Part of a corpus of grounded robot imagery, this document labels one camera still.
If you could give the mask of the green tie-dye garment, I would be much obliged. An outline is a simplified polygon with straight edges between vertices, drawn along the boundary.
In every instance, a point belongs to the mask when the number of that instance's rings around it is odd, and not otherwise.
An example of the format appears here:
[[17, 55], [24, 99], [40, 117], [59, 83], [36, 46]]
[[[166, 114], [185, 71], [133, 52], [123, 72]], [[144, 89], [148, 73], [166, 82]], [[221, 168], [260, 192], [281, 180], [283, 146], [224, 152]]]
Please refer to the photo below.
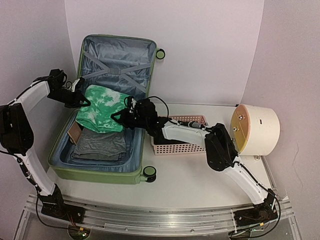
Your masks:
[[127, 94], [92, 84], [87, 87], [85, 97], [91, 105], [79, 109], [75, 117], [78, 124], [96, 133], [121, 132], [124, 129], [111, 119], [111, 114], [125, 108]]

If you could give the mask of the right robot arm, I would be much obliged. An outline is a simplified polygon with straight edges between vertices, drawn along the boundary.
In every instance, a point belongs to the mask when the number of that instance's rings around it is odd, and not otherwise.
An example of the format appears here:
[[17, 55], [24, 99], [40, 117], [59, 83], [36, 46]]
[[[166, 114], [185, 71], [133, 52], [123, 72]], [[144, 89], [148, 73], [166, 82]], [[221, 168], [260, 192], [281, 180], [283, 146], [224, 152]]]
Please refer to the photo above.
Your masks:
[[222, 123], [206, 126], [196, 121], [175, 120], [159, 116], [156, 106], [145, 98], [136, 101], [126, 97], [124, 109], [113, 113], [111, 118], [128, 129], [144, 129], [152, 137], [162, 136], [197, 145], [205, 149], [208, 166], [228, 175], [247, 194], [252, 207], [234, 212], [237, 226], [260, 225], [281, 217], [281, 206], [274, 191], [267, 188], [249, 171]]

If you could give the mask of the black garment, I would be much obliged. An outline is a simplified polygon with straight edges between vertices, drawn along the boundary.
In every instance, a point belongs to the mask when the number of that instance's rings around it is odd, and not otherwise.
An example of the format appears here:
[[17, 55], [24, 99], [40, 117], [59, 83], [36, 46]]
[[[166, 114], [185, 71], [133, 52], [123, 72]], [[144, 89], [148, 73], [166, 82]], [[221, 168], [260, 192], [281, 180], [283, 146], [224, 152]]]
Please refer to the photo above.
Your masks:
[[161, 136], [154, 137], [153, 143], [155, 145], [181, 145], [181, 144], [187, 144], [184, 141], [174, 140], [174, 139], [165, 139]]

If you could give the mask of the green hard-shell suitcase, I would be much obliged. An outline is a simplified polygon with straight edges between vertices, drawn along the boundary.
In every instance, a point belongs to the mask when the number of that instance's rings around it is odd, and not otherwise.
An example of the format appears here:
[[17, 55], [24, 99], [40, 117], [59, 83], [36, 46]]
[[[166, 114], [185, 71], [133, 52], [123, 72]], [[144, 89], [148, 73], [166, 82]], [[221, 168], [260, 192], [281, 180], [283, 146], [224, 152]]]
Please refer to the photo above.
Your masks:
[[155, 180], [155, 169], [143, 167], [142, 152], [145, 128], [152, 125], [148, 93], [158, 52], [156, 42], [146, 38], [84, 38], [78, 78], [90, 106], [70, 114], [48, 157], [61, 179], [108, 184]]

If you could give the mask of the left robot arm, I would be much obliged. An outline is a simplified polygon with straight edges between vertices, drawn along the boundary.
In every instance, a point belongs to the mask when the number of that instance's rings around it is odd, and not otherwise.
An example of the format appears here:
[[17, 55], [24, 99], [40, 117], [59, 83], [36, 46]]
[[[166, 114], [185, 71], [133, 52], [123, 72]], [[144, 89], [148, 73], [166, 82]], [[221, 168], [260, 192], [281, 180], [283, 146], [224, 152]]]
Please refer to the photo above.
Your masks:
[[1, 153], [15, 158], [25, 178], [33, 185], [37, 200], [42, 203], [40, 213], [72, 225], [83, 221], [85, 209], [65, 203], [62, 192], [44, 170], [34, 148], [35, 136], [28, 114], [44, 98], [63, 103], [66, 108], [90, 106], [80, 88], [84, 78], [67, 84], [62, 69], [52, 69], [48, 76], [38, 77], [16, 98], [0, 107]]

